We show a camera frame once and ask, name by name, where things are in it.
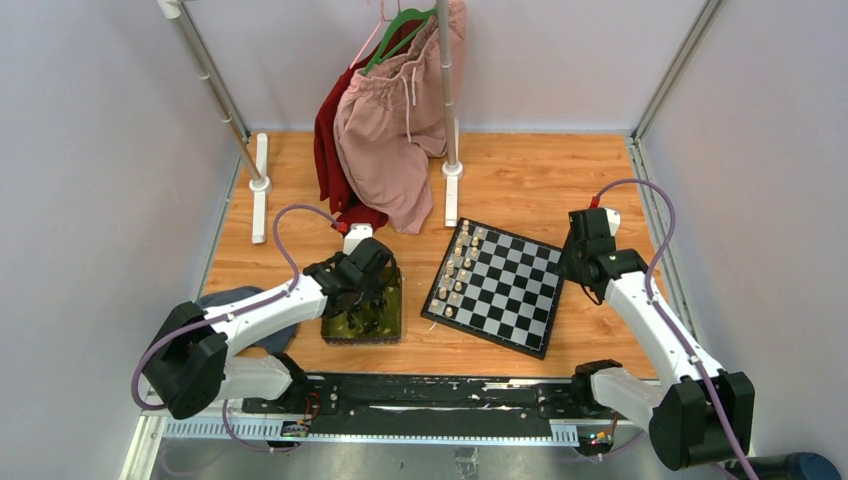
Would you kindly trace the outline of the black and white chessboard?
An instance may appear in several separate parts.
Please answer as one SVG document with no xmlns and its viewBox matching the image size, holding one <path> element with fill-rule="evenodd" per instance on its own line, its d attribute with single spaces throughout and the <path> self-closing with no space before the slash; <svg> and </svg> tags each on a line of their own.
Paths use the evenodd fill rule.
<svg viewBox="0 0 848 480">
<path fill-rule="evenodd" d="M 467 238 L 462 238 L 461 224 L 470 222 Z M 482 231 L 479 253 L 472 266 L 463 268 L 475 230 Z M 454 255 L 458 240 L 463 255 Z M 508 232 L 468 218 L 459 220 L 429 293 L 421 316 L 425 319 L 487 340 L 533 358 L 546 356 L 556 311 L 565 284 L 557 273 L 562 249 L 519 234 Z M 455 264 L 452 277 L 444 275 L 448 260 Z M 460 293 L 453 290 L 460 281 Z M 438 298 L 440 287 L 448 289 L 445 300 Z M 438 313 L 430 311 L 430 303 L 442 302 Z M 453 318 L 444 316 L 447 306 L 455 309 Z"/>
</svg>

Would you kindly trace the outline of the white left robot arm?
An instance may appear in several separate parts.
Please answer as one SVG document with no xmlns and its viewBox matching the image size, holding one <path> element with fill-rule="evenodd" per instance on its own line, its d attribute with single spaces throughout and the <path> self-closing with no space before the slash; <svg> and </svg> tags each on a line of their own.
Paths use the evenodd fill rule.
<svg viewBox="0 0 848 480">
<path fill-rule="evenodd" d="M 217 401 L 262 399 L 283 413 L 306 400 L 306 377 L 285 354 L 244 357 L 256 342 L 302 322 L 348 313 L 380 298 L 395 268 L 393 252 L 380 241 L 360 240 L 292 280 L 235 303 L 202 309 L 187 301 L 174 307 L 142 357 L 145 377 L 160 398 L 159 409 L 177 420 L 193 417 Z"/>
</svg>

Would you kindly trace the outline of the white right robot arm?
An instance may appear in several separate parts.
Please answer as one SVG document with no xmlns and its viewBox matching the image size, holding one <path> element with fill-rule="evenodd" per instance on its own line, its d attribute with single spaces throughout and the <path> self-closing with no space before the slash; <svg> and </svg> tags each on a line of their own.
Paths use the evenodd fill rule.
<svg viewBox="0 0 848 480">
<path fill-rule="evenodd" d="M 617 247 L 616 211 L 576 210 L 568 221 L 561 276 L 619 314 L 659 380 L 640 380 L 611 359 L 584 363 L 571 378 L 575 411 L 589 418 L 605 410 L 624 416 L 648 434 L 660 462 L 673 471 L 746 456 L 751 380 L 704 350 L 671 312 L 642 256 Z"/>
</svg>

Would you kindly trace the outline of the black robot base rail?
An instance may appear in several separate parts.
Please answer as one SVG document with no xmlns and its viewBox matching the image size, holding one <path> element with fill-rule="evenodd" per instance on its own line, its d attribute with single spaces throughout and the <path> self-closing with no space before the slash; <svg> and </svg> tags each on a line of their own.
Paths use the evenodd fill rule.
<svg viewBox="0 0 848 480">
<path fill-rule="evenodd" d="M 579 406 L 567 378 L 315 373 L 295 404 L 233 400 L 186 420 L 159 418 L 166 440 L 238 437 L 271 448 L 405 443 L 606 454 L 639 431 L 609 409 Z"/>
</svg>

